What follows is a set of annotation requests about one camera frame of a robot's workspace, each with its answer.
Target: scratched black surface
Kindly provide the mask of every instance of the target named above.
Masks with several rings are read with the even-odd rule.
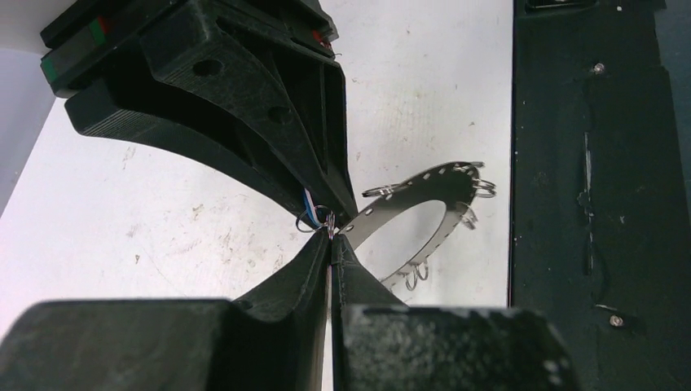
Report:
[[[517,2],[510,301],[555,323],[584,389],[691,387],[691,229],[659,7]]]

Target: green marking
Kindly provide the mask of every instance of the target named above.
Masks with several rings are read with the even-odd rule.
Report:
[[[46,75],[46,79],[49,83],[52,83],[55,79],[58,78],[58,73],[55,71],[53,62],[49,59],[44,59],[41,62],[41,69],[43,70],[43,74]]]
[[[91,30],[91,36],[94,38],[96,46],[106,43],[106,34],[103,32],[98,19],[94,19],[89,23],[89,30]]]

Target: screw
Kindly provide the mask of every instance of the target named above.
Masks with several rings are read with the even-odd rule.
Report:
[[[621,327],[624,325],[624,319],[617,315],[610,316],[610,325],[614,327]]]
[[[601,75],[605,72],[605,65],[603,63],[597,63],[592,67],[591,71],[596,75]]]

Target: white background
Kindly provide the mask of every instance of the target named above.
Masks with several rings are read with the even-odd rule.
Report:
[[[409,304],[505,305],[512,4],[322,0],[341,36],[333,47],[347,80],[355,192],[450,160],[484,161],[482,177],[499,190],[473,203],[475,231],[459,226],[430,258],[428,281],[414,292],[394,288]],[[56,101],[0,219],[0,336],[46,299],[238,297],[306,242],[291,215],[213,169],[78,136],[63,105]],[[412,209],[357,254],[383,277],[440,217],[428,205]]]

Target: silver metal ring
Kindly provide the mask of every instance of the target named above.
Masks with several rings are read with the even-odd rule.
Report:
[[[412,275],[412,286],[410,285],[410,277]],[[414,291],[415,288],[417,287],[417,274],[416,273],[408,273],[406,276],[406,288],[408,288],[409,291]]]
[[[319,231],[324,227],[328,228],[329,217],[330,217],[330,215],[333,214],[333,212],[331,211],[331,209],[327,208],[324,205],[316,205],[315,206],[315,210],[322,210],[322,209],[329,211],[329,215],[327,215],[326,222],[319,222],[319,220],[317,220],[319,222],[319,225],[316,228],[311,229],[311,230],[303,230],[302,228],[300,228],[300,222],[302,221],[302,218],[307,215],[307,211],[305,210],[305,212],[300,213],[300,215],[297,216],[297,219],[295,219],[295,227],[297,228],[297,230],[302,232],[302,233],[305,233],[305,234],[311,234],[312,232]]]
[[[426,262],[427,257],[461,223],[475,197],[476,191],[473,189],[473,185],[479,180],[479,172],[475,169],[462,173],[455,168],[479,165],[481,164],[478,162],[473,165],[467,162],[452,161],[427,169],[403,181],[404,188],[397,187],[393,193],[374,200],[358,216],[346,223],[338,235],[344,235],[353,249],[356,249],[374,232],[406,210],[427,201],[442,201],[446,206],[446,211],[442,222],[432,237],[411,259],[407,260],[392,274],[380,279],[386,288],[391,288],[410,273],[415,274],[416,266]]]
[[[492,182],[478,178],[474,180],[473,188],[479,190],[475,193],[477,198],[494,198],[496,196],[496,185]]]
[[[389,194],[394,194],[396,191],[401,191],[407,187],[408,185],[402,183],[374,187],[372,189],[363,191],[363,197],[388,196]]]
[[[425,265],[425,277],[422,276],[420,273],[420,265],[415,266],[415,274],[417,274],[417,277],[423,281],[427,281],[429,278],[429,265],[427,264],[427,260],[425,259],[424,262],[422,262],[421,265]]]

